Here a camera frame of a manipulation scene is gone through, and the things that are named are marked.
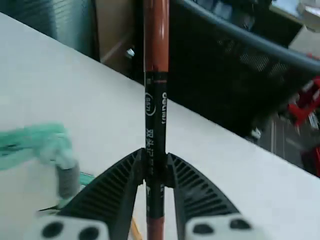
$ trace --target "white table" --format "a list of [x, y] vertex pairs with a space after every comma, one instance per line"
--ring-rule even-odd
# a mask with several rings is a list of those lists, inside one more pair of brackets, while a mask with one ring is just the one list
[[[144, 88], [0, 14], [0, 131], [60, 122], [83, 171], [98, 175], [144, 145]], [[318, 240], [320, 181], [194, 112], [168, 102], [167, 151], [193, 164], [272, 240]], [[49, 166], [0, 172], [0, 239], [18, 240], [36, 210], [55, 203]], [[176, 239], [173, 190], [165, 239]], [[146, 239], [145, 189], [134, 216]]]

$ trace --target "floor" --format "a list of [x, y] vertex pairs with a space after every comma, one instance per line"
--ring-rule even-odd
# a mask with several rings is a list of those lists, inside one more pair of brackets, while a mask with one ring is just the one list
[[299, 129], [287, 119], [274, 115], [265, 128], [257, 145], [287, 160], [299, 168], [304, 168], [301, 154], [320, 143], [320, 133], [313, 130], [308, 121]]

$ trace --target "red object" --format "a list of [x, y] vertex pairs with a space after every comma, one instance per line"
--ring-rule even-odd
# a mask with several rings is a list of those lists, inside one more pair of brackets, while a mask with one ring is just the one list
[[320, 90], [320, 76], [313, 80], [313, 86], [306, 92], [300, 92], [300, 98], [296, 104], [289, 104], [288, 111], [294, 115], [296, 121], [295, 126], [302, 124], [306, 118], [320, 105], [320, 95], [313, 99], [314, 94]]

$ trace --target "office chair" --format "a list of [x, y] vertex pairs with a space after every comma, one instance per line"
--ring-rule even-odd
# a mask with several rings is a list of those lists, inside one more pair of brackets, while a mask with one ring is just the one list
[[[143, 52], [137, 34], [135, 78]], [[320, 61], [213, 14], [192, 0], [170, 2], [168, 97], [241, 137], [265, 124], [320, 73]]]
[[94, 0], [1, 0], [0, 12], [100, 61]]

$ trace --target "black mesh chair back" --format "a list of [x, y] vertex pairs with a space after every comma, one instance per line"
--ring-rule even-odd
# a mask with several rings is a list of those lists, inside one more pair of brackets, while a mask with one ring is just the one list
[[0, 12], [99, 61], [95, 6], [94, 0], [1, 0]]
[[[174, 92], [174, 101], [240, 136], [250, 134], [320, 74], [320, 61], [248, 32], [191, 0], [176, 0], [170, 7], [169, 97]], [[176, 34], [177, 29], [188, 31]]]

